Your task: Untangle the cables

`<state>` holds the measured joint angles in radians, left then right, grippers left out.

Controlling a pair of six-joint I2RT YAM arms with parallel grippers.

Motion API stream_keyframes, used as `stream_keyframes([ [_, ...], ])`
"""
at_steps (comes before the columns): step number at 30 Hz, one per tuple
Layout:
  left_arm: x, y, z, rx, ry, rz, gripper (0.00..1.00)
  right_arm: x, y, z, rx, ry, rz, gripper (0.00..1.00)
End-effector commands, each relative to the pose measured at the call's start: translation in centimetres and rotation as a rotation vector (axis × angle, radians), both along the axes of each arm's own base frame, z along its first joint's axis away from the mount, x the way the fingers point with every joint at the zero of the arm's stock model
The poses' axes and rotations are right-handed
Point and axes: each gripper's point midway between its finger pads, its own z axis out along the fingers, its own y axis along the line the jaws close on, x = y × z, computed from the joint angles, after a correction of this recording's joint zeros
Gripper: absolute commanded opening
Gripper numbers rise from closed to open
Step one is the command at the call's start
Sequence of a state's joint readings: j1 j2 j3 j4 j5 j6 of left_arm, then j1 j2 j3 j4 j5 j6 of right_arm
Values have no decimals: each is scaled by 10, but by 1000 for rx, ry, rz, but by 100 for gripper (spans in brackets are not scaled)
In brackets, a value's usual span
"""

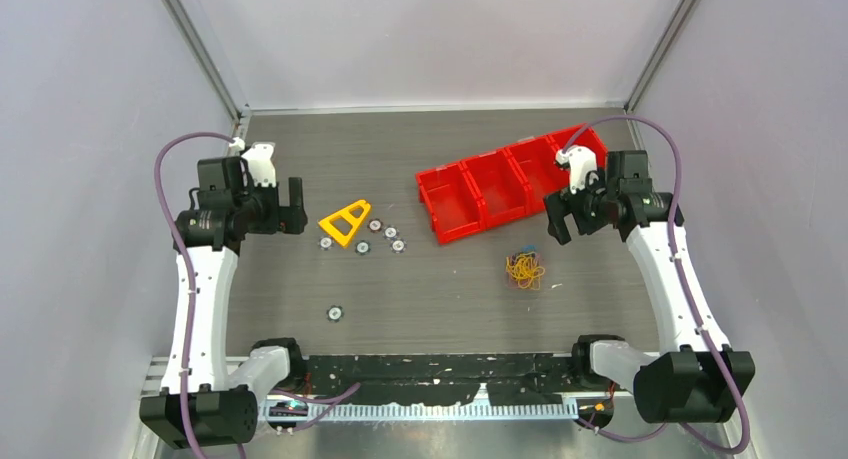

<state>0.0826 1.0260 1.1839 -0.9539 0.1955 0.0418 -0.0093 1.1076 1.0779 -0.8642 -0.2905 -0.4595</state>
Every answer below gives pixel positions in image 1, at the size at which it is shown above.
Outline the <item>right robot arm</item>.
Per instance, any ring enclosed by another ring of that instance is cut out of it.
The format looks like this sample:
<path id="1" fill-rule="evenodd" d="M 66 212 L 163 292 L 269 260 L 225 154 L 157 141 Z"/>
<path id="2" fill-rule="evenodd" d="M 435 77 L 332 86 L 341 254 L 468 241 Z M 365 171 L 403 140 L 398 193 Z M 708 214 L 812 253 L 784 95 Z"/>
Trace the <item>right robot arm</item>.
<path id="1" fill-rule="evenodd" d="M 630 392 L 648 423 L 724 423 L 737 409 L 730 388 L 744 392 L 755 375 L 750 353 L 736 351 L 713 318 L 695 274 L 684 219 L 673 194 L 657 192 L 644 151 L 610 152 L 604 163 L 584 146 L 555 154 L 568 184 L 547 195 L 548 232 L 561 245 L 571 235 L 616 229 L 648 291 L 658 335 L 656 356 L 618 335 L 582 335 L 572 348 L 574 382 L 584 389 L 617 385 Z"/>

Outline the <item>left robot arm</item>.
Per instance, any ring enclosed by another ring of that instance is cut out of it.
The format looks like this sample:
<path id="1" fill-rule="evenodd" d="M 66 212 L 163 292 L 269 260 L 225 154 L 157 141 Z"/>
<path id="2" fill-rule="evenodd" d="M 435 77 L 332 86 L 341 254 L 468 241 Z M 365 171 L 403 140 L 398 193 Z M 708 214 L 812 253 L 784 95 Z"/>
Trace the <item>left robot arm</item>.
<path id="1" fill-rule="evenodd" d="M 289 178 L 289 202 L 281 205 L 268 159 L 205 159 L 197 170 L 196 196 L 174 219 L 179 296 L 170 358 L 158 392 L 142 398 L 139 409 L 141 422 L 164 443 L 194 451 L 247 444 L 266 396 L 275 387 L 296 392 L 307 377 L 293 338 L 256 342 L 234 371 L 226 357 L 241 243 L 248 234 L 303 233 L 301 178 Z"/>

